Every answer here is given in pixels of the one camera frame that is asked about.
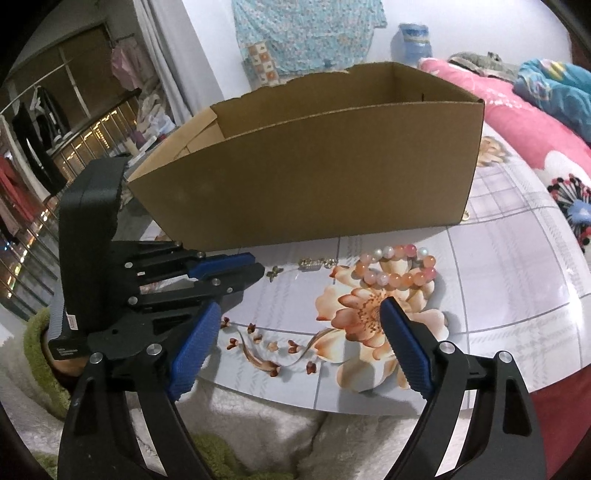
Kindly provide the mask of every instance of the printed flower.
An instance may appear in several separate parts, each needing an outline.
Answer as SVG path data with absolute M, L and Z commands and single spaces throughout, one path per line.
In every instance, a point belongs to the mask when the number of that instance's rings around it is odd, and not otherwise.
M 487 167 L 492 163 L 503 163 L 509 153 L 502 143 L 492 137 L 482 137 L 478 151 L 478 167 Z
M 383 259 L 379 267 L 386 273 L 399 275 L 418 271 L 412 268 L 409 260 Z M 379 306 L 385 298 L 393 297 L 411 320 L 427 325 L 438 341 L 445 340 L 449 331 L 443 313 L 436 309 L 425 310 L 434 291 L 434 282 L 406 290 L 370 287 L 356 278 L 353 268 L 344 265 L 337 265 L 330 276 L 336 282 L 316 299 L 316 309 L 317 320 L 330 322 L 333 329 L 313 343 L 316 355 L 327 362 L 341 364 L 337 382 L 342 388 L 357 392 L 370 390 L 395 371 L 398 385 L 408 388 L 382 330 Z

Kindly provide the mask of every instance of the pink blanket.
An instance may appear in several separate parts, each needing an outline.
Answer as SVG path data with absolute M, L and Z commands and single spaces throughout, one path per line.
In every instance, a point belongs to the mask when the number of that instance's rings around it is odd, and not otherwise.
M 444 60 L 424 59 L 419 68 L 484 99 L 485 121 L 517 151 L 548 186 L 569 173 L 591 186 L 591 149 L 572 130 L 512 92 L 503 80 L 480 77 Z

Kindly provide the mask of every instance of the curtain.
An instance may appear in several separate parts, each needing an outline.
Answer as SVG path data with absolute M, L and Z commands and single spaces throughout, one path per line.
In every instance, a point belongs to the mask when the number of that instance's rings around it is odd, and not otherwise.
M 134 7 L 174 122 L 224 100 L 182 0 L 134 0 Z

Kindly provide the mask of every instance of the red clothing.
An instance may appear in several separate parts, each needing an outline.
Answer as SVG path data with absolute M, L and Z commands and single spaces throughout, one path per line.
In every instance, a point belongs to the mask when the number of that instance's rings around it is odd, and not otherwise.
M 0 155 L 0 187 L 5 197 L 11 201 L 16 211 L 27 222 L 31 223 L 41 213 L 41 205 L 27 191 L 25 184 L 12 168 L 11 163 Z
M 547 477 L 551 478 L 591 427 L 591 365 L 531 393 L 531 398 L 544 439 Z

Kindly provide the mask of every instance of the jewelry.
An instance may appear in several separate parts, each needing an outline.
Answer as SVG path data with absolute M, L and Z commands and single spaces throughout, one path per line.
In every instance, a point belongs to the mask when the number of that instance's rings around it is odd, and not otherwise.
M 275 265 L 271 270 L 269 270 L 266 273 L 266 276 L 269 278 L 269 282 L 273 283 L 273 279 L 279 275 L 281 272 L 283 272 L 282 268 L 279 268 L 277 265 Z
M 415 268 L 420 270 L 415 274 L 410 272 L 404 275 L 397 273 L 388 274 L 386 272 L 370 269 L 370 265 L 380 260 L 411 260 L 416 264 Z M 422 287 L 425 283 L 434 280 L 437 276 L 435 270 L 436 259 L 429 255 L 429 250 L 425 247 L 417 249 L 416 245 L 396 245 L 376 248 L 371 254 L 361 254 L 355 264 L 355 274 L 369 286 L 390 287 L 390 288 L 410 288 Z
M 319 258 L 317 260 L 312 260 L 311 258 L 302 258 L 298 262 L 298 267 L 303 271 L 319 270 L 321 267 L 334 268 L 337 266 L 337 263 L 338 262 L 334 258 Z

